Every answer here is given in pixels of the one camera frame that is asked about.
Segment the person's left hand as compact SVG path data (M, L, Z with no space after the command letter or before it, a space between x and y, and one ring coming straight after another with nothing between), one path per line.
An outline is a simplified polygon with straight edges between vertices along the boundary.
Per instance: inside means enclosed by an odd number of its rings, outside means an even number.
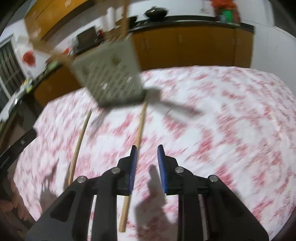
M18 217L22 220L27 220L29 218L29 212L25 207L19 190L12 179L10 180L10 186L13 192L13 196L11 198L11 201L1 200L1 212L12 211L13 208L16 208L18 212Z

